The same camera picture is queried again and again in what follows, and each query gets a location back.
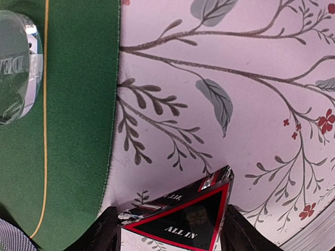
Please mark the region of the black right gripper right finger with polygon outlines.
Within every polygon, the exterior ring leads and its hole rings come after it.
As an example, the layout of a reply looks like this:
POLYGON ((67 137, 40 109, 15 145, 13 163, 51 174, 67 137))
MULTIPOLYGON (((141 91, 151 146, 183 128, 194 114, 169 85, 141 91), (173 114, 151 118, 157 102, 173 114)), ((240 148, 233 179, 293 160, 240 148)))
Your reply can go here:
POLYGON ((282 251, 258 232, 231 204, 225 213, 220 242, 223 251, 282 251))

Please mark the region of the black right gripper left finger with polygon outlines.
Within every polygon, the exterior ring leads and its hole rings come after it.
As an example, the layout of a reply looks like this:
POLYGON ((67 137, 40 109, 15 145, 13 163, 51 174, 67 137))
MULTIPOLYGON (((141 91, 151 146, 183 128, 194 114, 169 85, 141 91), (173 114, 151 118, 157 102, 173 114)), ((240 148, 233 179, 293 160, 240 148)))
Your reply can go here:
POLYGON ((116 207, 108 207, 65 251, 120 251, 121 229, 116 207))

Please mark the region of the red black triangle token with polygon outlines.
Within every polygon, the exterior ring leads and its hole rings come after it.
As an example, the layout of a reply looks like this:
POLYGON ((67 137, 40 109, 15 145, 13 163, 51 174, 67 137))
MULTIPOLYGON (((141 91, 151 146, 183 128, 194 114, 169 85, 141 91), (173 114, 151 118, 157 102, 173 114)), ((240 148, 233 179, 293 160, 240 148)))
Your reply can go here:
POLYGON ((215 250, 234 174, 230 166, 150 200, 138 194, 120 213, 120 250, 215 250))

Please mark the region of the blue patterned dealt card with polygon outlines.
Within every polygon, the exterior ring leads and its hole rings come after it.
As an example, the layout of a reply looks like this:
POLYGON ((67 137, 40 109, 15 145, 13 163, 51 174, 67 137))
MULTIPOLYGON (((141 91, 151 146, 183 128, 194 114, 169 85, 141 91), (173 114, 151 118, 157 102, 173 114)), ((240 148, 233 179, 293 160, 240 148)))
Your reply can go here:
POLYGON ((4 251, 38 251, 20 229, 1 219, 1 250, 4 251))

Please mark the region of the clear green dealer button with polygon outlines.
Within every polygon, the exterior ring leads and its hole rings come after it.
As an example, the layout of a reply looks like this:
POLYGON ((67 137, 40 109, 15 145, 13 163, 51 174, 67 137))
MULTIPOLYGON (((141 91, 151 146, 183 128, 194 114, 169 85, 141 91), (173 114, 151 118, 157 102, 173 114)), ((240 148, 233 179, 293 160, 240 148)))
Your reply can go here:
POLYGON ((43 75, 43 49, 37 26, 27 16, 1 10, 1 125, 33 107, 43 75))

